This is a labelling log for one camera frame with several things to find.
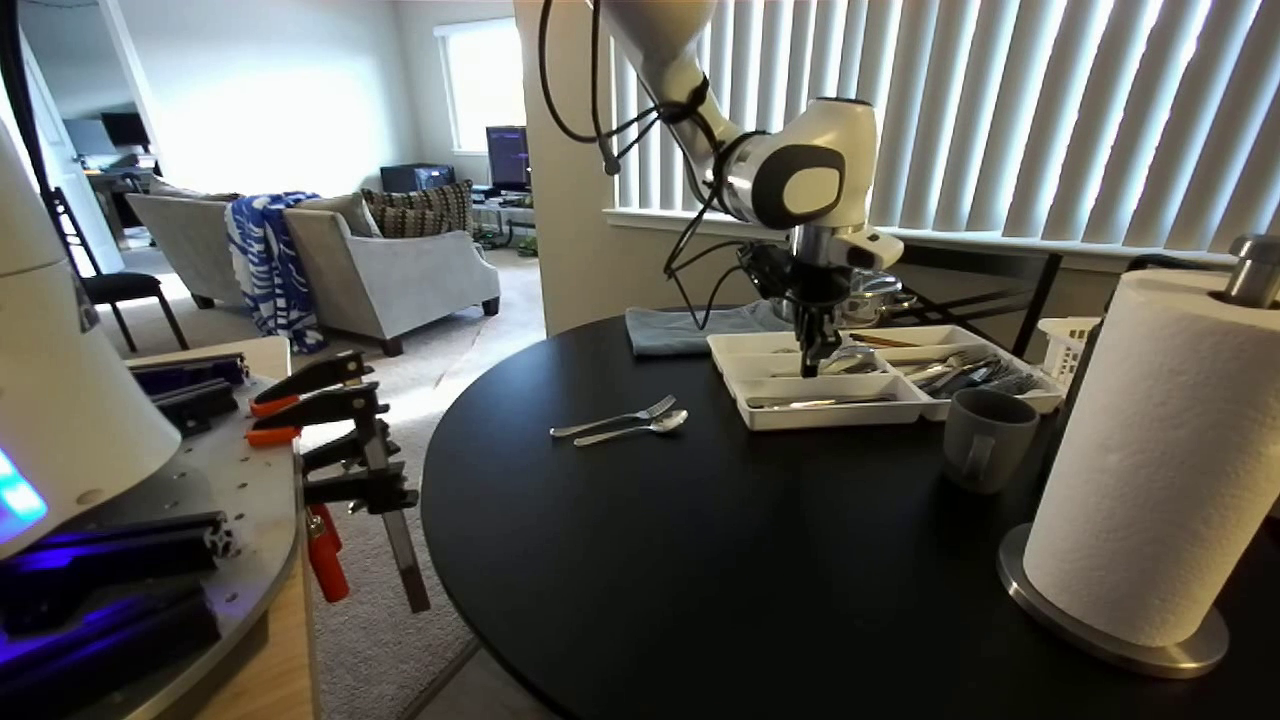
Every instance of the paper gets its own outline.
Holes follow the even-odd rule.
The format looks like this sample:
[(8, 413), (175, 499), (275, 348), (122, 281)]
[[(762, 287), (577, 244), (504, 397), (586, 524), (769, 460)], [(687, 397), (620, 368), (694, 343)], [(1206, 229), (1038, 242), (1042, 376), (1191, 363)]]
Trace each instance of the paper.
[(1280, 497), (1280, 314), (1224, 281), (1121, 281), (1027, 536), (1027, 579), (1127, 644), (1189, 639)]

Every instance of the cable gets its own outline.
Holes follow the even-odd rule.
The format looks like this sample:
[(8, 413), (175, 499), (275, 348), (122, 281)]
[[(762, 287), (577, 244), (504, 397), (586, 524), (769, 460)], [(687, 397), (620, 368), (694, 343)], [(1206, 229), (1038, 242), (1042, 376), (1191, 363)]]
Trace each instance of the cable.
[[(539, 76), (539, 91), (543, 91), (543, 106), (549, 106), (549, 116), (557, 119), (557, 128), (577, 139), (577, 144), (597, 144), (601, 159), (602, 159), (602, 174), (616, 176), (620, 174), (620, 159), (657, 128), (657, 125), (691, 125), (700, 131), (700, 139), (712, 148), (712, 181), (705, 181), (687, 154), (685, 156), (685, 174), (687, 174), (687, 187), (691, 195), (700, 202), (694, 217), (680, 229), (680, 237), (672, 242), (668, 248), (668, 261), (665, 261), (665, 275), (675, 283), (687, 318), (694, 328), (707, 328), (712, 320), (712, 303), (725, 287), (725, 281), (730, 274), (742, 274), (739, 261), (730, 270), (725, 270), (705, 300), (705, 314), (694, 314), (680, 274), (687, 274), (691, 266), (725, 252), (725, 248), (739, 248), (742, 242), (720, 242), (720, 244), (707, 244), (700, 252), (687, 258), (687, 242), (694, 237), (694, 229), (705, 223), (707, 209), (720, 209), (727, 213), (725, 206), (725, 187), (727, 187), (727, 159), (739, 144), (748, 144), (752, 136), (762, 136), (762, 131), (742, 131), (727, 144), (720, 144), (717, 128), (700, 116), (700, 106), (707, 101), (707, 79), (700, 79), (685, 101), (659, 101), (659, 106), (649, 106), (643, 113), (628, 116), (623, 125), (616, 128), (602, 128), (601, 119), (601, 0), (592, 3), (592, 67), (586, 67), (586, 79), (592, 79), (592, 101), (586, 101), (586, 113), (592, 113), (592, 131), (577, 131), (563, 113), (557, 107), (557, 95), (550, 95), (550, 76), (549, 76), (549, 38), (550, 38), (550, 0), (539, 3), (539, 30), (537, 30), (537, 76)], [(640, 131), (632, 139), (623, 139), (623, 148), (612, 154), (612, 139), (632, 131), (640, 125)]]

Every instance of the cup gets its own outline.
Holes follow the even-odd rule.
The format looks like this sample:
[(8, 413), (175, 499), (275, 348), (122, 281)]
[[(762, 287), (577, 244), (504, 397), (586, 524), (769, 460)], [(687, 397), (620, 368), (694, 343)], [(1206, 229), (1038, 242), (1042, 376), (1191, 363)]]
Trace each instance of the cup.
[(994, 497), (1018, 472), (1037, 439), (1038, 413), (1004, 392), (955, 392), (945, 426), (945, 482)]

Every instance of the fork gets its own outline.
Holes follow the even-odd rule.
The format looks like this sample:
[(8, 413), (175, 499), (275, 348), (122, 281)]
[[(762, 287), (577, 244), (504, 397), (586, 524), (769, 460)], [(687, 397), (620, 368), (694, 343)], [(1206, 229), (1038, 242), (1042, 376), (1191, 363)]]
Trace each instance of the fork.
[(665, 401), (637, 410), (637, 413), (616, 413), (616, 416), (601, 416), (586, 426), (549, 427), (549, 436), (567, 439), (567, 436), (585, 436), (585, 432), (616, 427), (616, 426), (650, 426), (650, 421), (668, 416), (672, 410), (675, 410), (675, 397), (665, 397)]

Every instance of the paper towel holder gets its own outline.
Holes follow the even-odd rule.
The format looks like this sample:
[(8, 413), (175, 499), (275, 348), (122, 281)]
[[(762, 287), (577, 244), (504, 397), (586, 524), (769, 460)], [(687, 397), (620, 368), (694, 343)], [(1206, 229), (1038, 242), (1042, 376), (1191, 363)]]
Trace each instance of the paper towel holder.
[(1224, 300), (1273, 310), (1280, 287), (1280, 237), (1234, 237), (1232, 252), (1239, 258)]
[(1031, 524), (1015, 524), (1010, 533), (1004, 533), (998, 584), (1031, 620), (1047, 623), (1086, 655), (1133, 667), (1139, 677), (1160, 677), (1160, 681), (1196, 681), (1226, 655), (1232, 634), (1214, 608), (1206, 608), (1206, 618), (1189, 639), (1167, 649), (1127, 644), (1121, 637), (1079, 623), (1076, 618), (1059, 614), (1047, 596), (1038, 596), (1037, 584), (1027, 579), (1027, 569), (1025, 569), (1027, 536), (1031, 536)]

